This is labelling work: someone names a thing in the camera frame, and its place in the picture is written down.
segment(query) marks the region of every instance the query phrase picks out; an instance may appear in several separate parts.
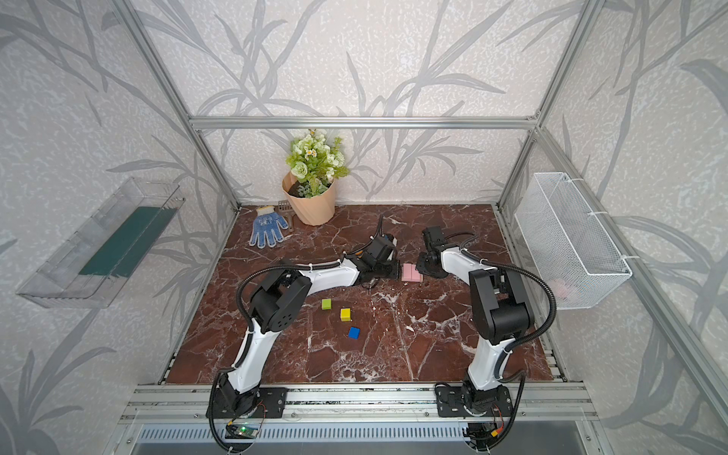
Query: transparent acrylic shelf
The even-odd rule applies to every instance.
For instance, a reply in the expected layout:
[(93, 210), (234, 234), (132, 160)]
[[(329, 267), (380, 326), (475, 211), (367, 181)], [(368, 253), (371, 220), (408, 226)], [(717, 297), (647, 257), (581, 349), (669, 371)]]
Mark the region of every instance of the transparent acrylic shelf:
[(18, 295), (46, 308), (106, 308), (184, 200), (179, 185), (129, 178)]

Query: work glove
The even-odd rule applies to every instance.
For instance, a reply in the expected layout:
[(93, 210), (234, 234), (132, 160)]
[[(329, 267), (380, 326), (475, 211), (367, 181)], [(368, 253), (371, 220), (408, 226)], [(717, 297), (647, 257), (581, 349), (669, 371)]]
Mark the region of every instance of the work glove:
[(288, 229), (288, 222), (281, 215), (273, 211), (272, 205), (257, 209), (258, 216), (253, 222), (253, 234), (250, 236), (250, 246), (256, 243), (263, 249), (266, 243), (273, 248), (276, 242), (283, 241), (281, 228)]

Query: wire mesh basket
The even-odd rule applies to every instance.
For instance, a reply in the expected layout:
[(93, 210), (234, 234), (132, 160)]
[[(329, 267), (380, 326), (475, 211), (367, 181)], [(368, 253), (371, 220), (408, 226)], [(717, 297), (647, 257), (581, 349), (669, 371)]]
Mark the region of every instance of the wire mesh basket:
[(559, 309), (591, 308), (632, 270), (565, 173), (535, 173), (515, 219)]

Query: soil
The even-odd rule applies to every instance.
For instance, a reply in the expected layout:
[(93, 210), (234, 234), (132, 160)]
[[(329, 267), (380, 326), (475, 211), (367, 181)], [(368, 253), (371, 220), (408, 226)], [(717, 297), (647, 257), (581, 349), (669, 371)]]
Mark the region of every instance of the soil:
[(298, 195), (298, 187), (301, 186), (301, 183), (296, 181), (291, 187), (288, 189), (288, 195), (293, 197), (298, 197), (301, 199), (304, 199)]

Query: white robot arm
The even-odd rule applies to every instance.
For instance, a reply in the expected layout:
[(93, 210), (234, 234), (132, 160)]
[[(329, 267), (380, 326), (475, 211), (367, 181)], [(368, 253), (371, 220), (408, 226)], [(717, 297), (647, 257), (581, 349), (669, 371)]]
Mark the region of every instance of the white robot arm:
[[(510, 264), (479, 259), (467, 249), (448, 242), (439, 226), (427, 228), (422, 234), (427, 251), (420, 254), (417, 270), (437, 278), (452, 273), (470, 286), (472, 321), (479, 334), (475, 357), (462, 386), (452, 387), (444, 383), (436, 386), (438, 403), (446, 404), (438, 406), (438, 413), (442, 417), (493, 416), (497, 405), (503, 416), (511, 415), (510, 412), (515, 412), (518, 406), (525, 376), (521, 375), (519, 393), (512, 404), (507, 388), (501, 384), (510, 356), (506, 349), (530, 341), (548, 328), (555, 317), (553, 293), (545, 282), (528, 271)], [(266, 272), (261, 284), (250, 295), (248, 314), (242, 306), (242, 288), (252, 277)], [(544, 288), (552, 307), (545, 324), (529, 335), (526, 331), (533, 325), (534, 317), (520, 274), (536, 280)], [(281, 331), (296, 319), (307, 296), (372, 279), (398, 280), (399, 276), (396, 239), (381, 233), (381, 219), (371, 241), (353, 254), (345, 253), (342, 259), (325, 264), (282, 263), (251, 275), (239, 287), (236, 296), (238, 307), (248, 321), (248, 333), (232, 367), (218, 372), (213, 384), (208, 408), (210, 427), (213, 428), (213, 417), (247, 416), (257, 409), (262, 400), (259, 389), (261, 373), (273, 343)], [(213, 412), (213, 406), (219, 411), (221, 408), (225, 414)], [(492, 438), (471, 437), (477, 445), (485, 444), (486, 448), (492, 447), (493, 441), (502, 439), (498, 435)]]

